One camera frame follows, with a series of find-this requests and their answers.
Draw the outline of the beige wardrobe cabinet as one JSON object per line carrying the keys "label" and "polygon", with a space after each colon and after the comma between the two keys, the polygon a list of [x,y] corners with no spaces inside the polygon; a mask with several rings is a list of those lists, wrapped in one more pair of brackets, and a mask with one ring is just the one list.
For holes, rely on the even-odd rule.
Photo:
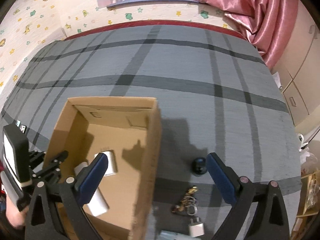
{"label": "beige wardrobe cabinet", "polygon": [[302,2],[289,42],[272,73],[278,73],[295,126],[319,119],[319,29]]}

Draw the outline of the black round charger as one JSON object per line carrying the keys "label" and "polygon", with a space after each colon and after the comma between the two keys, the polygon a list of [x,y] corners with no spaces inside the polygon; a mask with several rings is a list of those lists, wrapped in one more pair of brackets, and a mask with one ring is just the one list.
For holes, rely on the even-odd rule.
{"label": "black round charger", "polygon": [[206,158],[195,158],[191,163],[191,171],[195,176],[202,176],[207,173]]}

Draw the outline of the small white plug charger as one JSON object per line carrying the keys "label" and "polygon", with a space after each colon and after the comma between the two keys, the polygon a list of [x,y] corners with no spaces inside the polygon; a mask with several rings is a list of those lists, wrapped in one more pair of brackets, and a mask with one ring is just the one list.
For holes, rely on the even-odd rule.
{"label": "small white plug charger", "polygon": [[199,237],[204,235],[204,224],[201,222],[199,217],[190,219],[188,229],[190,237]]}

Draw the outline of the brown cardboard box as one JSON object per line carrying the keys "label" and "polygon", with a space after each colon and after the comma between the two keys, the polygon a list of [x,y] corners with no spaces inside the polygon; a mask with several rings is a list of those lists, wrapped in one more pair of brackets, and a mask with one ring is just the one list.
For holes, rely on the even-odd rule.
{"label": "brown cardboard box", "polygon": [[156,98],[68,98],[54,127],[44,164],[62,151],[62,178],[78,174],[102,153],[108,168],[84,207],[103,239],[144,239],[161,144]]}

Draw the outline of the white power bank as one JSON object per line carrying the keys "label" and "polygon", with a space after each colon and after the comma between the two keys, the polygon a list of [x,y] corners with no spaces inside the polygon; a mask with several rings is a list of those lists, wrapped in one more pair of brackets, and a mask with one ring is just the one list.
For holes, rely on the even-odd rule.
{"label": "white power bank", "polygon": [[[80,173],[80,171],[87,166],[88,163],[86,161],[81,162],[78,166],[74,168],[75,175],[77,176]],[[101,194],[99,188],[96,189],[87,206],[94,217],[98,217],[99,215],[107,213],[107,211],[109,210],[108,204],[104,199],[103,195]]]}

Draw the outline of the red bed sheet edge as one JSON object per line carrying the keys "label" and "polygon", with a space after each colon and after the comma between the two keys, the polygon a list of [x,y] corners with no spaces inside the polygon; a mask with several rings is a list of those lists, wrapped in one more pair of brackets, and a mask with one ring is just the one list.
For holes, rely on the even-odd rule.
{"label": "red bed sheet edge", "polygon": [[87,36],[90,34],[101,33],[105,31],[112,31],[112,30],[131,28],[131,27],[156,26],[156,25],[173,25],[173,26],[200,28],[204,30],[210,30],[210,31],[215,31],[222,34],[231,35],[243,40],[246,39],[243,35],[241,35],[237,31],[223,28],[223,27],[218,27],[211,24],[188,22],[188,21],[176,21],[176,20],[140,20],[140,21],[133,21],[133,22],[118,23],[118,24],[91,29],[88,31],[77,33],[75,35],[71,35],[67,37],[66,40],[72,40],[74,38],[79,38],[79,37]]}

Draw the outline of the brass key bunch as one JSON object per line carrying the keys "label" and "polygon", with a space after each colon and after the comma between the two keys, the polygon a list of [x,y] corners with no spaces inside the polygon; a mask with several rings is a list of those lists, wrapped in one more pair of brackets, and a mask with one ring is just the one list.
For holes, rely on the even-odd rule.
{"label": "brass key bunch", "polygon": [[198,191],[197,186],[192,186],[185,192],[182,199],[178,204],[174,205],[171,209],[172,213],[186,213],[189,216],[195,216],[198,212],[197,199],[194,194]]}

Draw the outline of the white plastic bag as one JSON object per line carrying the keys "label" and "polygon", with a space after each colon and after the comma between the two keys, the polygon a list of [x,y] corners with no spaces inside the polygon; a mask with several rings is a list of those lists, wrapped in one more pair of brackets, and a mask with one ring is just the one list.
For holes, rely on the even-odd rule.
{"label": "white plastic bag", "polygon": [[301,176],[319,171],[319,139],[317,135],[307,138],[298,133]]}

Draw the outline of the silver phone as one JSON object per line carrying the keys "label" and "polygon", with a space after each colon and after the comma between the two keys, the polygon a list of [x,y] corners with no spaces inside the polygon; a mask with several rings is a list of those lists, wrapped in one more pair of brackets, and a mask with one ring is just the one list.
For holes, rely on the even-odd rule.
{"label": "silver phone", "polygon": [[20,131],[21,131],[22,133],[25,133],[25,132],[26,132],[26,129],[27,129],[27,127],[26,127],[25,125],[21,125],[21,126],[20,126]]}

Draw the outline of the light blue tube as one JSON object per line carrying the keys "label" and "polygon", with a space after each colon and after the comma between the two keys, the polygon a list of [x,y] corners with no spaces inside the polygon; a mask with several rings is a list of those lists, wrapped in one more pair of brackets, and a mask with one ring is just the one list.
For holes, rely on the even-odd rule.
{"label": "light blue tube", "polygon": [[200,240],[200,238],[162,230],[160,234],[157,236],[157,240]]}

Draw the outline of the grey plaid bed cover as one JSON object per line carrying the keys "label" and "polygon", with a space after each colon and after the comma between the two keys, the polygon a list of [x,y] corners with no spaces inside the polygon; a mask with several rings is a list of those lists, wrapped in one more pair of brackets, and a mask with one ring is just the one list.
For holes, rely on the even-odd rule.
{"label": "grey plaid bed cover", "polygon": [[171,213],[189,185],[211,239],[230,206],[210,175],[191,162],[215,152],[240,176],[279,183],[289,224],[300,198],[298,139],[284,98],[257,50],[232,35],[201,28],[146,25],[56,41],[31,59],[1,111],[20,120],[33,148],[46,150],[68,98],[154,97],[162,142],[147,239],[161,230],[187,233]]}

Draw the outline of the white square charger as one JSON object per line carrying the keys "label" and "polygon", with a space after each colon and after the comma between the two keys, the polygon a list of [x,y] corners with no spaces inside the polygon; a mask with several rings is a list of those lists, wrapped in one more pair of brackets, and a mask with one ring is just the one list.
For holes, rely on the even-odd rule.
{"label": "white square charger", "polygon": [[116,166],[116,158],[114,156],[114,152],[113,151],[104,151],[104,152],[101,152],[101,153],[106,155],[107,159],[108,159],[108,168],[107,168],[104,176],[108,177],[108,176],[116,175],[117,166]]}

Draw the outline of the wooden shelf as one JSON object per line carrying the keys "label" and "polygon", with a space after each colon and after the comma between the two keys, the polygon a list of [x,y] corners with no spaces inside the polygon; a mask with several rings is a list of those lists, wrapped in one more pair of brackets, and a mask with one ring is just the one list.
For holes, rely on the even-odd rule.
{"label": "wooden shelf", "polygon": [[319,171],[301,178],[302,189],[290,239],[319,239]]}

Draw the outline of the pink satin curtain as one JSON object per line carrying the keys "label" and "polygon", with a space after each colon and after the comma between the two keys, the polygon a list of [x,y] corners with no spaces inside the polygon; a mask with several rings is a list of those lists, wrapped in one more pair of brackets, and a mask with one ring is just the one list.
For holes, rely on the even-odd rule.
{"label": "pink satin curtain", "polygon": [[269,69],[283,54],[293,32],[298,0],[198,0],[225,13],[255,46]]}

